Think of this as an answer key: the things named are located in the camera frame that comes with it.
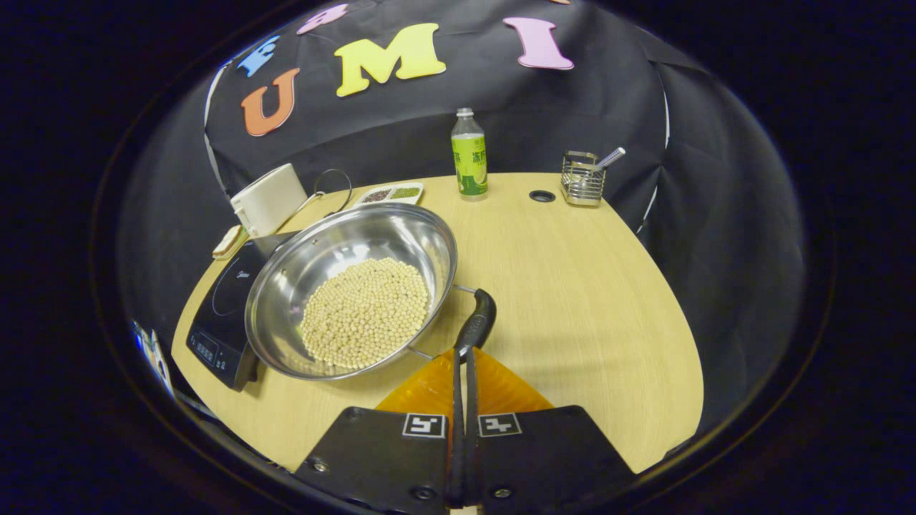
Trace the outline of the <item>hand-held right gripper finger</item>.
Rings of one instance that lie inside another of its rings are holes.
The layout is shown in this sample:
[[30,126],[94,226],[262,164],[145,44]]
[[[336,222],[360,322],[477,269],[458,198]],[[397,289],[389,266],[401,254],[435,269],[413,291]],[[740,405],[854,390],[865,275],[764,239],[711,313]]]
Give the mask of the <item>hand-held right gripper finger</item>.
[[460,354],[449,350],[406,387],[439,406],[396,396],[393,410],[345,408],[295,472],[301,482],[382,514],[446,514],[462,502]]
[[479,506],[587,506],[635,479],[582,407],[485,414],[483,355],[467,354],[469,498]]

